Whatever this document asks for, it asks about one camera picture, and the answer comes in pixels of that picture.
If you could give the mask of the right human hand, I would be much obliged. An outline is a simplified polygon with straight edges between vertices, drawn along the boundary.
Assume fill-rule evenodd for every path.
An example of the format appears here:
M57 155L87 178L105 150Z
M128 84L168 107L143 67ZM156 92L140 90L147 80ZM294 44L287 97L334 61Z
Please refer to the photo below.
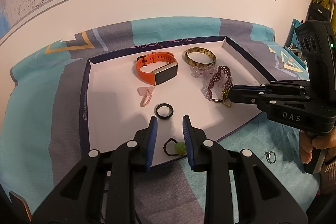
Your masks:
M303 164L308 164L312 160L312 151L314 148L327 150L325 164L335 161L336 134L335 126L330 133L324 136L318 136L310 139L307 131L299 131L299 156Z

